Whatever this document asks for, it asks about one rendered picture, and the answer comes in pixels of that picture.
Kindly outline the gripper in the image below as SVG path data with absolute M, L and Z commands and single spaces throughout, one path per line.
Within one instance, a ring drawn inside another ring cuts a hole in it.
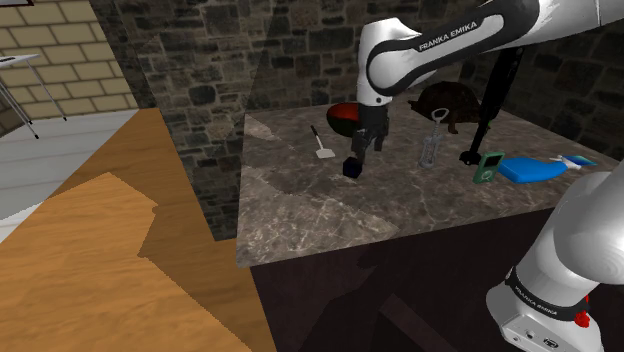
M 388 106 L 359 105 L 359 129 L 355 130 L 351 139 L 351 152 L 359 164 L 363 164 L 366 156 L 367 139 L 374 139 L 374 150 L 381 151 L 384 138 L 389 132 Z

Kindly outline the dark blue cube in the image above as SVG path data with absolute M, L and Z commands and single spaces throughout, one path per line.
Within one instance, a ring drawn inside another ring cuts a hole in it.
M 342 164 L 343 175 L 357 179 L 362 173 L 363 163 L 356 157 L 347 157 Z

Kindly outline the red and black bowl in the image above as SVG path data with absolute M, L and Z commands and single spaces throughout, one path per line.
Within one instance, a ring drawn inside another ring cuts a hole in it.
M 335 133 L 351 138 L 358 127 L 358 103 L 342 102 L 334 104 L 327 110 L 326 119 Z

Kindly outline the silver corkscrew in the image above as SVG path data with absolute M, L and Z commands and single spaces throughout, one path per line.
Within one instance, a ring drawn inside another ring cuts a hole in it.
M 443 139 L 443 136 L 439 134 L 438 130 L 441 121 L 446 118 L 448 114 L 449 110 L 447 108 L 438 108 L 431 112 L 430 117 L 435 125 L 432 133 L 423 140 L 423 149 L 418 162 L 420 167 L 430 169 L 434 166 L 438 145 Z

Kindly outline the brown turtle figure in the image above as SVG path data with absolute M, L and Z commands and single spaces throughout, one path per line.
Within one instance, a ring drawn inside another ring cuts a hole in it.
M 409 100 L 410 108 L 431 120 L 432 112 L 446 108 L 449 114 L 441 121 L 448 132 L 458 134 L 457 124 L 479 123 L 481 105 L 471 88 L 451 81 L 441 81 L 426 87 L 417 100 Z

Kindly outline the green music player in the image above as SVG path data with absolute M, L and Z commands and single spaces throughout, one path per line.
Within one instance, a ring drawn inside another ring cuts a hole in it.
M 504 152 L 485 153 L 476 169 L 472 181 L 475 184 L 491 182 L 497 174 L 501 161 L 504 159 Z

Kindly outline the blue flat cushion shape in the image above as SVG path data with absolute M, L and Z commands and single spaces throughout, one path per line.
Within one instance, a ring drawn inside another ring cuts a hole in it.
M 543 162 L 532 158 L 505 158 L 498 172 L 513 183 L 526 184 L 547 181 L 568 170 L 561 161 Z

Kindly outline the teal and white flat object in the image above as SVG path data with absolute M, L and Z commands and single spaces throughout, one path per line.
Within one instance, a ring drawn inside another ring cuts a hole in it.
M 558 155 L 550 158 L 550 161 L 557 167 L 564 170 L 580 170 L 584 166 L 595 166 L 596 163 L 580 155 Z

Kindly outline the white table with metal legs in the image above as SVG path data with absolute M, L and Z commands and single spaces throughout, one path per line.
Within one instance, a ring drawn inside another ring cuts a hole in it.
M 63 112 L 63 110 L 61 109 L 61 107 L 57 103 L 57 101 L 52 97 L 51 93 L 49 92 L 49 90 L 45 86 L 43 80 L 41 79 L 40 75 L 38 74 L 38 72 L 33 68 L 33 66 L 30 63 L 31 60 L 39 58 L 39 57 L 40 57 L 39 54 L 28 54 L 28 55 L 17 55 L 17 56 L 2 56 L 2 57 L 0 57 L 0 68 L 10 67 L 10 66 L 18 64 L 18 63 L 25 63 L 27 65 L 27 67 L 30 69 L 30 71 L 33 73 L 34 77 L 38 81 L 38 83 L 41 86 L 41 88 L 47 94 L 47 96 L 50 99 L 50 101 L 54 104 L 54 106 L 58 110 L 61 118 L 64 121 L 66 121 L 67 117 L 66 117 L 65 113 Z M 33 121 L 26 115 L 25 111 L 22 109 L 22 107 L 16 101 L 16 99 L 14 98 L 12 93 L 4 85 L 4 83 L 3 83 L 1 78 L 0 78 L 0 95 L 6 100 L 6 102 L 9 104 L 9 106 L 15 111 L 17 116 L 24 123 L 24 126 L 28 128 L 28 130 L 32 133 L 34 138 L 38 139 L 39 135 L 32 128 Z

